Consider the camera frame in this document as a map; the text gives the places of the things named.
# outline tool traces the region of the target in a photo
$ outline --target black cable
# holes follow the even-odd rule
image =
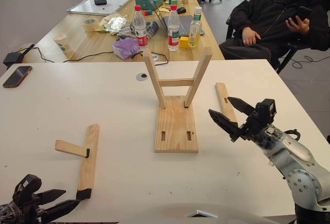
[[[291,60],[293,61],[292,67],[294,67],[294,68],[303,68],[303,65],[301,63],[317,63],[317,62],[320,62],[324,59],[330,58],[330,56],[327,56],[325,58],[322,58],[322,59],[316,60],[316,61],[312,57],[307,56],[307,55],[305,55],[304,58],[307,59],[307,61],[296,61],[296,60],[291,58]]]
[[[169,63],[169,61],[168,61],[168,59],[167,59],[166,55],[164,55],[164,54],[161,54],[161,53],[154,53],[154,54],[157,54],[157,55],[162,55],[162,56],[164,56],[164,57],[165,57],[165,59],[166,59],[166,62],[165,62],[165,63],[158,63],[158,64],[155,64],[155,66],[164,65],[164,64],[167,64],[167,63]]]
[[[167,63],[169,63],[169,61],[168,61],[168,59],[167,59],[166,55],[164,55],[164,54],[161,54],[161,53],[155,53],[155,52],[153,52],[153,51],[152,51],[151,53],[154,53],[154,54],[157,54],[157,55],[162,55],[162,56],[164,56],[164,57],[165,57],[165,59],[166,59],[166,62],[165,62],[165,63],[157,63],[157,64],[155,64],[155,66],[164,65],[164,64],[167,64]],[[136,53],[135,55],[131,56],[131,58],[135,57],[136,55],[141,55],[141,56],[143,56],[143,55],[142,55],[142,53],[141,53],[141,52],[139,52],[139,53]]]
[[[82,60],[82,59],[84,59],[84,58],[87,58],[87,57],[97,56],[97,55],[100,55],[100,54],[106,54],[106,53],[113,53],[113,51],[107,51],[107,52],[105,52],[105,53],[97,53],[97,54],[87,55],[87,56],[84,56],[84,57],[79,58],[79,59],[69,59],[69,60],[65,60],[65,61],[63,61],[63,63],[65,63],[65,62],[70,62],[70,61],[80,61],[80,60]]]
[[[43,60],[48,61],[48,62],[51,62],[51,63],[55,63],[55,62],[52,61],[52,60],[45,59],[45,58],[43,57],[42,53],[41,53],[40,48],[37,47],[37,46],[36,46],[36,47],[27,47],[27,48],[24,48],[24,49],[18,50],[18,51],[16,51],[16,52],[19,53],[20,51],[23,51],[23,50],[26,50],[26,49],[37,49],[37,50],[39,51],[40,57],[41,57]]]

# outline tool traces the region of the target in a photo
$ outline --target wooden table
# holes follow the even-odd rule
[[[121,15],[128,15],[128,20],[132,21],[134,16],[134,6],[135,0],[130,1],[124,8],[122,8],[119,13]],[[187,12],[183,15],[193,15],[194,7],[199,6],[197,0],[189,0],[189,4],[182,5],[181,0],[178,1],[179,7],[185,7]],[[162,12],[163,16],[169,15],[168,12]],[[58,25],[56,25],[44,38],[42,38],[36,46],[40,47],[42,53],[46,59],[52,60],[54,62],[63,62],[68,59],[79,59],[87,55],[97,54],[112,50],[112,43],[116,40],[116,36],[111,36],[107,33],[99,32],[85,32],[82,26],[83,21],[87,19],[97,19],[101,21],[103,16],[99,15],[85,15],[85,14],[68,14]],[[205,19],[202,15],[202,29],[205,35],[201,36],[200,44],[197,48],[179,48],[178,51],[168,50],[168,36],[167,31],[161,26],[159,19],[156,14],[146,16],[146,21],[157,21],[159,24],[159,29],[156,34],[150,39],[148,47],[151,51],[156,53],[165,54],[170,61],[195,61],[199,60],[203,48],[210,46],[212,48],[213,57],[215,60],[224,60],[223,55],[218,47],[218,43],[213,36],[213,33]],[[63,54],[60,48],[53,41],[53,37],[60,34],[66,33],[70,45],[74,52],[71,54]],[[104,54],[95,57],[89,57],[83,59],[83,62],[120,62],[121,58],[114,54]],[[142,57],[137,55],[133,59],[127,61],[143,61]],[[29,62],[43,62],[40,58],[38,51],[32,50],[25,57],[25,63]]]
[[[0,84],[20,65],[13,65]],[[157,68],[160,78],[190,78],[196,61]],[[281,173],[251,141],[230,141],[208,109],[221,110],[216,82],[230,96],[252,106],[276,101],[274,125],[296,128],[301,143],[330,169],[330,147],[308,114],[266,60],[210,62],[193,100],[198,154],[154,153],[157,97],[143,62],[36,63],[15,89],[0,88],[0,204],[11,200],[28,173],[42,179],[41,191],[67,191],[74,199],[81,158],[54,150],[55,140],[84,144],[86,128],[99,123],[92,198],[60,219],[120,221],[152,206],[175,203],[222,204],[259,216],[294,213],[291,191]],[[164,88],[184,95],[188,87]],[[246,116],[235,110],[239,124]]]

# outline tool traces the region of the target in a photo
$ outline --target red bottle label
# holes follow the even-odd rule
[[[137,37],[139,46],[145,46],[148,44],[148,39],[146,36],[143,37]]]
[[[169,29],[169,45],[179,44],[179,29]]]
[[[146,36],[146,29],[144,30],[135,30],[136,38],[138,40],[139,46],[148,45],[148,38]]]

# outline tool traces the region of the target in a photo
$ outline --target whiteboard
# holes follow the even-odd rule
[[[94,0],[83,1],[67,10],[68,13],[110,15],[118,12],[130,0],[107,0],[105,5],[95,5]]]

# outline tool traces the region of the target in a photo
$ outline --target robotic arm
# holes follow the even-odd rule
[[[34,194],[41,187],[41,179],[28,174],[16,186],[12,201],[0,205],[0,224],[38,224],[49,223],[63,215],[70,213],[79,203],[79,200],[67,200],[49,209],[41,209],[39,205],[50,203],[65,193],[61,189],[51,189]]]
[[[253,141],[282,173],[292,192],[297,223],[330,223],[330,172],[298,142],[300,134],[296,130],[282,132],[272,125],[275,101],[265,99],[253,108],[239,98],[228,100],[248,116],[246,123],[238,127],[223,114],[210,109],[213,121],[233,142],[239,137]]]

